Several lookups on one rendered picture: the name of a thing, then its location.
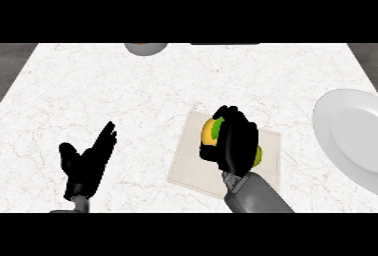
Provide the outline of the grey round bowl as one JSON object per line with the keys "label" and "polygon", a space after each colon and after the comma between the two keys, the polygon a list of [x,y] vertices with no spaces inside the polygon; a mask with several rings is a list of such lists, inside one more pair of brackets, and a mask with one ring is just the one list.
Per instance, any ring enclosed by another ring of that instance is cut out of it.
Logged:
{"label": "grey round bowl", "polygon": [[152,56],[167,47],[167,43],[126,43],[126,48],[136,56]]}

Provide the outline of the white round plate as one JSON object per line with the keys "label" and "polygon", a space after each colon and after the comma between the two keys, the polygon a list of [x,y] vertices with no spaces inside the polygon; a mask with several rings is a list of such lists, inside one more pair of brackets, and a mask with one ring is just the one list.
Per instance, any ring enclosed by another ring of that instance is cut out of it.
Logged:
{"label": "white round plate", "polygon": [[356,89],[328,92],[315,105],[313,129],[338,170],[378,195],[378,96]]}

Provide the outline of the yellow green lemon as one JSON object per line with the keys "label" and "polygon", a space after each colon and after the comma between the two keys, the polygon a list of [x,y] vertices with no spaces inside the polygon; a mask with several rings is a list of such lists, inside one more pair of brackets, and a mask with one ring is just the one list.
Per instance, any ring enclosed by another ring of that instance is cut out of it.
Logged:
{"label": "yellow green lemon", "polygon": [[[203,132],[201,132],[201,142],[207,146],[217,145],[220,126],[223,121],[225,121],[223,118],[219,118],[219,119],[210,118],[204,124]],[[262,158],[263,158],[263,150],[262,150],[262,147],[257,147],[254,166],[260,164]]]}

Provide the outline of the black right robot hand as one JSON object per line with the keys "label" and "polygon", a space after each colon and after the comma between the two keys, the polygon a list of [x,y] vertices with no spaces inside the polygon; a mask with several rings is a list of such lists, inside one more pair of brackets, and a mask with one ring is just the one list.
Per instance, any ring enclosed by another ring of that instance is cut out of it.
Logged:
{"label": "black right robot hand", "polygon": [[201,144],[200,157],[219,165],[219,169],[244,177],[254,166],[259,146],[259,129],[236,106],[223,105],[213,115],[223,118],[217,144]]}

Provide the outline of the beige square placemat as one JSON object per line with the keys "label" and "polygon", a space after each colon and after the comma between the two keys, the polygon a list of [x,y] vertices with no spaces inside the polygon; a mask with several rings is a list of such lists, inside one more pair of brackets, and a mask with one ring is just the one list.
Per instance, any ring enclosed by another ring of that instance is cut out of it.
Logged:
{"label": "beige square placemat", "polygon": [[[217,164],[200,158],[201,129],[210,118],[211,116],[201,112],[188,113],[167,181],[198,193],[223,199],[228,189]],[[275,191],[279,191],[281,134],[260,129],[259,145],[263,149],[263,157],[253,172],[265,178]]]}

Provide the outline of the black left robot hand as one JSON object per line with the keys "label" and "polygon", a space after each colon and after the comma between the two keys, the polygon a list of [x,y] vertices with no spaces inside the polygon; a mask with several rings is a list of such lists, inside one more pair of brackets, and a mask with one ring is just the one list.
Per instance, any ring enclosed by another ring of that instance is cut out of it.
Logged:
{"label": "black left robot hand", "polygon": [[83,153],[64,142],[59,145],[61,167],[68,176],[64,198],[76,196],[90,199],[98,191],[107,164],[117,144],[115,124],[108,122],[95,144]]}

